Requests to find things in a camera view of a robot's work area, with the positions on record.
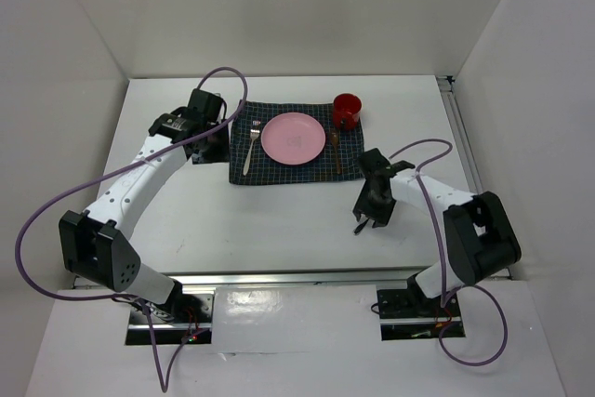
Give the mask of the wooden spoon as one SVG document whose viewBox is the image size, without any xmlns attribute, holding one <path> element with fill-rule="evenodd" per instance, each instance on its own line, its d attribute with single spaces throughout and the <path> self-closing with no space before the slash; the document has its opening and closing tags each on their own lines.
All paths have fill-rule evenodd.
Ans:
<svg viewBox="0 0 595 397">
<path fill-rule="evenodd" d="M 332 128 L 329 131 L 329 139 L 334 151 L 335 163 L 336 163 L 336 172 L 338 175 L 342 173 L 342 166 L 340 162 L 340 157 L 338 153 L 338 145 L 339 145 L 339 133 L 336 129 Z"/>
</svg>

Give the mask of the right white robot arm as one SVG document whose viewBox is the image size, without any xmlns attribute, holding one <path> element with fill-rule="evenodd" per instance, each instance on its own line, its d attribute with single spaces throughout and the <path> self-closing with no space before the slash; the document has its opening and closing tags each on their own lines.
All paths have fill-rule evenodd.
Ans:
<svg viewBox="0 0 595 397">
<path fill-rule="evenodd" d="M 357 165 L 364 175 L 352 209 L 357 232 L 368 222 L 374 228 L 388 226 L 395 206 L 403 202 L 429 214 L 437 237 L 439 260 L 407 279 L 398 310 L 428 314 L 447 293 L 520 261 L 520 244 L 495 193 L 457 190 L 405 160 L 390 162 L 378 149 L 360 155 Z"/>
</svg>

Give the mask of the dark checked cloth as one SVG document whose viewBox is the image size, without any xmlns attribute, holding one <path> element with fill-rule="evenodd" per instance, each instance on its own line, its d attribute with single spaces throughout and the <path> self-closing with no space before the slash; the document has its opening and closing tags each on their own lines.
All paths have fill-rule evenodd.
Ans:
<svg viewBox="0 0 595 397">
<path fill-rule="evenodd" d="M 356 159 L 364 152 L 364 131 L 361 124 L 353 130 L 339 132 L 338 153 L 342 166 L 340 175 L 331 142 L 326 140 L 323 151 L 304 165 L 282 165 L 274 162 L 258 140 L 252 152 L 249 172 L 242 175 L 245 157 L 250 143 L 250 128 L 253 120 L 261 122 L 260 129 L 275 116 L 287 112 L 300 112 L 315 118 L 324 128 L 332 129 L 333 105 L 330 103 L 267 103 L 248 101 L 231 125 L 229 182 L 241 186 L 269 186 L 312 182 L 337 182 L 356 180 L 362 173 Z"/>
</svg>

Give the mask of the pink plate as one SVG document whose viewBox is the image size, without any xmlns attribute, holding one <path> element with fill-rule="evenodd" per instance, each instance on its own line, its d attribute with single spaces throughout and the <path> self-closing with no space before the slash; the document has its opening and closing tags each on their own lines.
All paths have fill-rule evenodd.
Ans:
<svg viewBox="0 0 595 397">
<path fill-rule="evenodd" d="M 323 126 L 312 116 L 300 112 L 282 113 L 272 118 L 260 135 L 263 151 L 282 165 L 304 165 L 324 149 Z"/>
</svg>

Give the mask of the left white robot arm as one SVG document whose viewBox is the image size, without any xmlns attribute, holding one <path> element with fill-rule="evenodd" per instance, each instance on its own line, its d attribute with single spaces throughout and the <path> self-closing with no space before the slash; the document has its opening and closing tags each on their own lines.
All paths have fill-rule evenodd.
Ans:
<svg viewBox="0 0 595 397">
<path fill-rule="evenodd" d="M 129 242 L 155 195 L 194 155 L 218 151 L 227 131 L 201 138 L 220 125 L 224 99 L 195 88 L 185 106 L 160 115 L 150 126 L 133 163 L 83 212 L 66 212 L 59 221 L 64 265 L 70 271 L 113 292 L 142 298 L 164 322 L 185 321 L 201 302 L 184 294 L 179 281 L 140 260 Z"/>
</svg>

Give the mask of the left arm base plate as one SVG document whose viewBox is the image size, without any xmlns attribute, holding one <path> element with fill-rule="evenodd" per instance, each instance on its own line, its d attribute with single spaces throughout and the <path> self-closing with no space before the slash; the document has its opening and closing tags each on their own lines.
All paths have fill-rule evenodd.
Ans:
<svg viewBox="0 0 595 397">
<path fill-rule="evenodd" d="M 186 306 L 181 315 L 167 316 L 149 304 L 152 326 L 157 345 L 173 346 L 183 337 L 190 337 L 190 345 L 209 345 L 212 342 L 212 318 L 215 304 L 213 288 L 194 288 L 192 295 L 200 302 L 192 309 Z M 130 309 L 125 344 L 127 346 L 150 346 L 150 328 L 147 316 L 140 305 L 135 303 Z"/>
</svg>

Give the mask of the steel knife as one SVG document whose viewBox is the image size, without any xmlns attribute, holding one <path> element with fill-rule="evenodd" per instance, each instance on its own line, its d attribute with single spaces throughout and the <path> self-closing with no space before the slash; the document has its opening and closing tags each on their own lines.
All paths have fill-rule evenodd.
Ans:
<svg viewBox="0 0 595 397">
<path fill-rule="evenodd" d="M 367 218 L 366 220 L 359 223 L 358 226 L 354 229 L 353 234 L 359 235 L 362 232 L 362 230 L 366 227 L 368 222 L 369 222 L 369 218 Z"/>
</svg>

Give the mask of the red mug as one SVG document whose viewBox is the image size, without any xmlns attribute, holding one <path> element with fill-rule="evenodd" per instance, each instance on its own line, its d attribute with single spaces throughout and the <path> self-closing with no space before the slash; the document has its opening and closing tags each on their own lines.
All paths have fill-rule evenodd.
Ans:
<svg viewBox="0 0 595 397">
<path fill-rule="evenodd" d="M 342 131 L 353 130 L 360 119 L 361 100 L 351 93 L 342 93 L 334 98 L 332 121 Z"/>
</svg>

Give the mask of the steel fork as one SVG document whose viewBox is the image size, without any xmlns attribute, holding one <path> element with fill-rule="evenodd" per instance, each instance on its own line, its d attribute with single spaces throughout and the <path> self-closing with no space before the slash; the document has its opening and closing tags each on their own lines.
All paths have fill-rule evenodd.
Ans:
<svg viewBox="0 0 595 397">
<path fill-rule="evenodd" d="M 249 134 L 250 143 L 249 143 L 249 147 L 248 147 L 248 151 L 247 151 L 247 154 L 245 157 L 245 162 L 244 162 L 243 171 L 242 171 L 243 176 L 246 176 L 249 172 L 254 145 L 260 136 L 260 127 L 261 127 L 261 122 L 259 120 L 252 121 L 252 125 L 250 128 L 250 134 Z"/>
</svg>

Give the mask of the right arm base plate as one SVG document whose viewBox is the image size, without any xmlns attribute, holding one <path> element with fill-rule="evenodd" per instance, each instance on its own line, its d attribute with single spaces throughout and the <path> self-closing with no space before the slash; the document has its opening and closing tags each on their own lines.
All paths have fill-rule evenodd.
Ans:
<svg viewBox="0 0 595 397">
<path fill-rule="evenodd" d="M 442 308 L 439 298 L 414 301 L 405 289 L 380 289 L 370 310 L 383 341 L 438 338 L 443 329 L 444 337 L 466 336 L 457 298 Z"/>
</svg>

